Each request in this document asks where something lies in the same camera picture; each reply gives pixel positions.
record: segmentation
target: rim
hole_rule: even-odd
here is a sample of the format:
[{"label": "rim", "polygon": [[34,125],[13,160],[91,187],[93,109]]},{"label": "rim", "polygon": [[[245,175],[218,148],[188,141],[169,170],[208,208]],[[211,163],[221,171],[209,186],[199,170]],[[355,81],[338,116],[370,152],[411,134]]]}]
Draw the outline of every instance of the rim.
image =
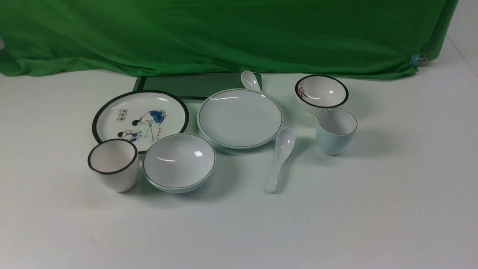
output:
[{"label": "rim", "polygon": [[322,113],[324,113],[324,112],[326,112],[326,111],[329,111],[329,110],[341,110],[341,111],[345,111],[345,112],[347,112],[350,116],[352,116],[352,118],[354,118],[354,120],[355,120],[355,129],[354,129],[352,132],[350,132],[350,133],[348,133],[348,134],[343,134],[343,135],[349,135],[349,134],[351,134],[351,133],[353,133],[353,132],[355,132],[355,131],[357,130],[357,127],[358,127],[359,123],[357,122],[357,119],[355,118],[355,116],[352,115],[352,113],[350,113],[350,112],[348,112],[348,111],[346,111],[346,110],[340,109],[340,108],[333,108],[333,109],[326,109],[326,110],[320,112],[319,116],[317,117],[317,122],[319,123],[320,127],[321,127],[324,131],[326,131],[326,132],[329,133],[329,134],[333,134],[333,135],[342,135],[342,134],[335,134],[335,133],[329,132],[328,130],[326,130],[326,129],[322,126],[322,124],[320,124],[320,115],[322,115]]},{"label": "rim", "polygon": [[[150,149],[158,142],[160,141],[163,141],[164,139],[168,138],[168,137],[171,137],[171,136],[176,136],[176,135],[190,135],[190,136],[195,136],[195,137],[198,137],[200,138],[201,140],[203,140],[204,142],[206,142],[212,149],[212,152],[214,154],[214,163],[212,164],[212,167],[211,169],[209,170],[209,173],[207,175],[205,175],[201,180],[199,180],[198,182],[196,183],[193,183],[191,185],[188,185],[188,186],[184,186],[184,187],[177,187],[177,188],[171,188],[171,187],[166,187],[166,186],[163,186],[161,184],[158,184],[156,182],[154,182],[154,180],[152,180],[150,178],[150,176],[148,176],[148,173],[146,173],[146,168],[144,167],[144,160],[146,159],[146,157],[148,156],[148,152],[150,151]],[[205,179],[207,179],[211,173],[212,173],[212,170],[214,170],[214,167],[216,166],[216,151],[214,150],[213,146],[211,145],[211,143],[209,143],[207,140],[205,140],[204,138],[198,136],[198,135],[195,135],[195,134],[172,134],[172,135],[168,135],[166,137],[163,137],[162,139],[156,141],[147,151],[146,151],[146,154],[144,155],[144,159],[143,159],[143,172],[144,172],[144,175],[146,176],[146,179],[153,185],[156,185],[156,186],[159,186],[161,188],[165,188],[165,189],[170,189],[170,190],[181,190],[181,189],[187,189],[187,188],[190,188],[196,184],[199,184],[201,183],[202,181],[204,181]]]},{"label": "rim", "polygon": [[[133,157],[133,160],[131,160],[131,162],[130,162],[127,166],[125,166],[125,167],[123,167],[123,168],[121,168],[121,169],[119,169],[119,170],[117,170],[117,171],[113,171],[113,172],[102,172],[102,171],[99,171],[99,170],[95,169],[95,168],[91,165],[91,156],[93,155],[93,152],[95,151],[95,149],[97,149],[99,146],[101,146],[101,145],[103,145],[103,144],[106,144],[106,143],[108,143],[108,142],[111,142],[111,141],[123,141],[123,142],[126,142],[126,143],[130,144],[131,146],[133,146],[133,148],[134,148],[134,157]],[[88,166],[90,167],[91,170],[95,171],[95,172],[98,173],[98,174],[102,174],[102,175],[113,175],[113,174],[117,174],[117,173],[119,173],[119,172],[122,172],[122,171],[126,170],[128,167],[130,167],[130,166],[134,163],[134,161],[135,161],[137,158],[138,158],[138,149],[136,148],[136,146],[135,146],[132,142],[130,142],[130,141],[128,141],[128,140],[121,139],[121,138],[114,138],[114,139],[106,140],[106,141],[104,141],[104,142],[99,143],[98,145],[96,145],[96,146],[90,151],[90,154],[88,155]]]},{"label": "rim", "polygon": [[[189,123],[189,110],[187,109],[186,105],[184,104],[184,102],[177,98],[176,96],[170,94],[170,93],[167,93],[167,92],[164,92],[164,91],[160,91],[160,90],[142,90],[142,91],[133,91],[133,92],[128,92],[128,93],[125,93],[125,94],[121,94],[120,96],[117,96],[113,99],[111,99],[110,101],[108,101],[105,105],[103,105],[99,110],[98,112],[96,113],[95,115],[95,118],[93,119],[93,124],[91,126],[91,130],[93,132],[93,137],[95,138],[96,142],[98,143],[103,143],[103,141],[101,140],[101,138],[99,138],[99,135],[98,135],[98,128],[97,128],[97,124],[98,124],[98,119],[99,117],[101,116],[101,114],[103,113],[103,111],[109,106],[111,105],[112,103],[118,101],[119,99],[121,98],[124,98],[126,96],[130,96],[130,95],[134,95],[134,94],[143,94],[143,93],[158,93],[158,94],[164,94],[164,95],[167,95],[171,98],[173,98],[174,100],[176,100],[183,108],[184,110],[184,113],[185,113],[185,122],[183,124],[183,127],[181,128],[181,130],[179,131],[178,134],[182,134],[184,133],[184,131],[186,130],[186,127]],[[139,154],[144,154],[146,153],[148,150],[143,150],[143,151],[140,151]]]},{"label": "rim", "polygon": [[[333,106],[318,106],[318,105],[311,104],[311,103],[307,102],[306,100],[304,100],[304,99],[300,96],[300,94],[299,94],[299,84],[300,84],[303,80],[305,80],[306,78],[310,78],[310,77],[331,78],[331,79],[337,81],[338,83],[340,83],[340,85],[342,85],[342,87],[344,87],[344,90],[345,90],[345,98],[344,98],[344,100],[343,100],[341,103],[339,103],[339,104],[337,104],[337,105],[333,105]],[[341,105],[343,105],[343,104],[347,101],[347,99],[348,99],[348,89],[347,89],[347,87],[345,87],[345,85],[344,85],[342,82],[340,82],[340,80],[338,80],[338,79],[336,79],[336,78],[333,78],[333,77],[326,76],[326,75],[310,75],[310,76],[306,76],[306,77],[301,78],[301,79],[295,84],[295,94],[296,94],[297,97],[299,97],[299,99],[300,99],[301,101],[303,101],[304,103],[306,103],[306,104],[308,104],[308,105],[311,105],[311,106],[313,106],[313,107],[318,107],[318,108],[334,108],[334,107],[337,107],[337,106],[341,106]]]},{"label": "rim", "polygon": [[[277,129],[277,131],[274,133],[273,136],[271,136],[270,138],[260,142],[260,143],[257,143],[257,144],[253,144],[253,145],[248,145],[248,146],[233,146],[233,145],[228,145],[228,144],[224,144],[224,143],[221,143],[219,141],[217,141],[216,139],[212,138],[210,135],[208,135],[202,125],[201,125],[201,121],[200,121],[200,117],[201,117],[201,112],[203,110],[203,107],[204,105],[213,97],[221,94],[221,93],[224,93],[224,92],[228,92],[228,91],[233,91],[233,90],[247,90],[247,91],[251,91],[251,92],[254,92],[254,93],[257,93],[257,94],[260,94],[262,96],[265,96],[267,99],[269,99],[272,103],[275,104],[275,106],[277,107],[277,109],[279,110],[279,113],[281,114],[281,124],[279,125],[279,128]],[[261,146],[269,141],[271,141],[276,135],[277,133],[281,130],[281,126],[282,126],[282,123],[283,123],[283,115],[282,115],[282,110],[281,108],[279,107],[279,105],[274,101],[272,100],[271,98],[269,98],[268,96],[266,96],[264,93],[262,92],[258,92],[258,91],[255,91],[255,90],[248,90],[248,89],[228,89],[228,90],[223,90],[223,91],[220,91],[218,93],[215,93],[214,95],[211,95],[209,96],[202,104],[201,104],[201,107],[199,108],[199,111],[197,112],[197,126],[199,127],[199,129],[201,130],[202,133],[204,133],[204,135],[206,135],[206,137],[208,139],[210,139],[211,141],[221,145],[221,146],[225,146],[225,147],[229,147],[229,148],[234,148],[234,149],[248,149],[248,148],[254,148],[254,147],[257,147],[257,146]]]}]

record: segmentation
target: white ceramic plate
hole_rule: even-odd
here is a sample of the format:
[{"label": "white ceramic plate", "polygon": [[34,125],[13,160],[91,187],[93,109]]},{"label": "white ceramic plate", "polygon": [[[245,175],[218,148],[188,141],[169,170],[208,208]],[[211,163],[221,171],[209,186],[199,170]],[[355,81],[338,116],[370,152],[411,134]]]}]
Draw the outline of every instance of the white ceramic plate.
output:
[{"label": "white ceramic plate", "polygon": [[248,149],[271,141],[282,125],[279,106],[261,92],[224,90],[207,98],[197,113],[199,129],[213,142]]},{"label": "white ceramic plate", "polygon": [[154,144],[143,160],[148,181],[171,193],[195,190],[202,186],[216,163],[214,148],[193,134],[175,134]]},{"label": "white ceramic plate", "polygon": [[162,137],[184,132],[189,112],[177,97],[161,91],[144,90],[120,95],[106,103],[93,120],[98,143],[122,138],[144,154]]}]

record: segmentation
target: spoon handle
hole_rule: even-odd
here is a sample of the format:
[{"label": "spoon handle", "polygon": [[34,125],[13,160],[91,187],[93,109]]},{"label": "spoon handle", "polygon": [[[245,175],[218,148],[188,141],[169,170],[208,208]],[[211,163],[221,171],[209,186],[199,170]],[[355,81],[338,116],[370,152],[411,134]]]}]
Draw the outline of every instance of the spoon handle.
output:
[{"label": "spoon handle", "polygon": [[270,193],[275,193],[275,189],[277,188],[277,183],[279,182],[279,175],[281,174],[282,165],[279,165],[277,162],[274,163],[274,167],[272,168],[271,175],[269,176],[269,180],[267,181],[267,191]]}]

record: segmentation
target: white spoon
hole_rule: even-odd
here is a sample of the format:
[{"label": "white spoon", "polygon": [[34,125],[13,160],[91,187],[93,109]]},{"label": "white spoon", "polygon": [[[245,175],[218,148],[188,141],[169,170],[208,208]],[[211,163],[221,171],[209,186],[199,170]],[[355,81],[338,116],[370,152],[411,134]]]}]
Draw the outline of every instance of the white spoon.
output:
[{"label": "white spoon", "polygon": [[240,75],[240,80],[242,81],[242,85],[248,90],[255,90],[261,91],[259,87],[259,83],[257,82],[257,78],[251,71],[244,71]]},{"label": "white spoon", "polygon": [[279,182],[279,175],[281,174],[282,166],[292,153],[295,145],[295,133],[291,128],[283,128],[277,134],[275,139],[275,163],[272,168],[271,176],[267,181],[267,191],[275,193],[277,182]]}]

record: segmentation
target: light blue cup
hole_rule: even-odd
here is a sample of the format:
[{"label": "light blue cup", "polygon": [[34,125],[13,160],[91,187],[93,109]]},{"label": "light blue cup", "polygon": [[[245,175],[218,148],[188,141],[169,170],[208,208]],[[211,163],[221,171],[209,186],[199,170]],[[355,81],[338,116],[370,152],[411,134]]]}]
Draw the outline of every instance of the light blue cup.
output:
[{"label": "light blue cup", "polygon": [[319,149],[334,156],[347,147],[357,129],[357,120],[345,110],[332,108],[319,114],[315,141]]}]

